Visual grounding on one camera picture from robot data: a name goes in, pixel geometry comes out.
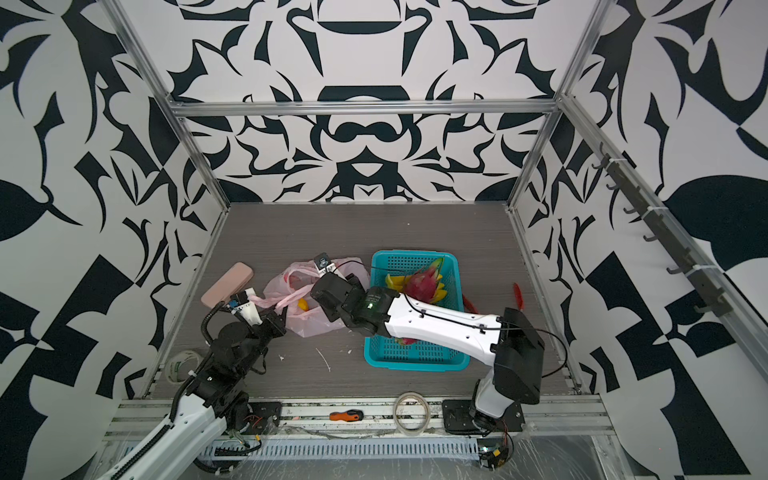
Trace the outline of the yellow banana bunch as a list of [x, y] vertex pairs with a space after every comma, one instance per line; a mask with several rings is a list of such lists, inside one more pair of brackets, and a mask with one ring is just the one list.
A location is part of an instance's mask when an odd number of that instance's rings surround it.
[[[409, 283], [411, 276], [392, 276], [388, 274], [385, 277], [385, 286], [389, 289], [401, 292]], [[447, 296], [447, 290], [445, 284], [442, 282], [443, 276], [438, 274], [435, 277], [437, 283], [434, 289], [428, 289], [424, 293], [409, 293], [409, 296], [416, 298], [419, 301], [428, 301], [431, 304], [436, 304], [442, 301]]]

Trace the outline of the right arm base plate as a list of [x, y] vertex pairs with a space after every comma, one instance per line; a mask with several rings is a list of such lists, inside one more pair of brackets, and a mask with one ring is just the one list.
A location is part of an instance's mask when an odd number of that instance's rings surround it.
[[500, 419], [478, 413], [469, 399], [448, 399], [441, 403], [444, 430], [453, 435], [486, 435], [506, 430], [522, 432], [526, 423], [519, 404], [509, 406]]

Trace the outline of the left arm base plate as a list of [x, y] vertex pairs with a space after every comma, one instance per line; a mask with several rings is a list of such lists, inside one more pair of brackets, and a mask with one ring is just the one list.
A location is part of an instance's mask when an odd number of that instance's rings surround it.
[[271, 434], [281, 426], [282, 407], [279, 401], [249, 401], [235, 410], [234, 427], [243, 435]]

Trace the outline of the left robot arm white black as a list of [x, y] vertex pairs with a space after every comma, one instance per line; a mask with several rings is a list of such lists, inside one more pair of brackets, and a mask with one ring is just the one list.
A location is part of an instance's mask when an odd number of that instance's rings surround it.
[[232, 302], [220, 301], [203, 318], [200, 330], [209, 347], [197, 369], [176, 391], [169, 413], [125, 457], [107, 470], [104, 479], [177, 479], [192, 464], [214, 475], [230, 473], [199, 460], [201, 453], [224, 434], [236, 438], [248, 456], [262, 448], [259, 436], [251, 442], [247, 428], [248, 374], [264, 362], [269, 343], [286, 334], [287, 309], [258, 309], [259, 322], [250, 323]]

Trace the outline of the pink plastic bag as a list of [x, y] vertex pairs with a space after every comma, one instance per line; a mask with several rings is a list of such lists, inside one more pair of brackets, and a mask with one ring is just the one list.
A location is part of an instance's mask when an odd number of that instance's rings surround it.
[[276, 313], [286, 310], [286, 328], [302, 338], [341, 329], [343, 324], [329, 321], [310, 296], [312, 287], [325, 273], [342, 278], [354, 275], [364, 289], [370, 286], [368, 270], [358, 257], [334, 259], [332, 265], [323, 270], [319, 270], [314, 261], [294, 262], [268, 282], [262, 297], [250, 295], [249, 299], [261, 309], [273, 307]]

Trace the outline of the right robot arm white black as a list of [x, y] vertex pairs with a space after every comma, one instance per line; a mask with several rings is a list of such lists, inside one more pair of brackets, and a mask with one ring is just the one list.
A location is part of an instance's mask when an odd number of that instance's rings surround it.
[[551, 331], [534, 327], [524, 313], [460, 312], [418, 301], [385, 287], [365, 289], [354, 275], [323, 275], [311, 298], [331, 322], [340, 320], [365, 336], [414, 339], [461, 352], [489, 367], [477, 382], [469, 414], [490, 430], [512, 404], [537, 405], [541, 400], [545, 341]]

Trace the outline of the teal plastic basket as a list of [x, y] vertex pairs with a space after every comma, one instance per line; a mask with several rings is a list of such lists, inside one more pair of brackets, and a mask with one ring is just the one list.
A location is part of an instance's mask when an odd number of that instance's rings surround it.
[[[437, 305], [447, 309], [463, 311], [463, 296], [460, 268], [456, 257], [450, 253], [419, 250], [380, 250], [372, 257], [372, 286], [385, 286], [387, 274], [392, 276], [410, 275], [435, 260], [443, 258], [440, 271], [441, 282], [447, 289], [447, 296]], [[365, 339], [364, 357], [376, 368], [415, 372], [457, 372], [470, 364], [470, 357], [456, 350], [429, 342], [416, 341], [402, 345], [395, 339], [382, 336]]]

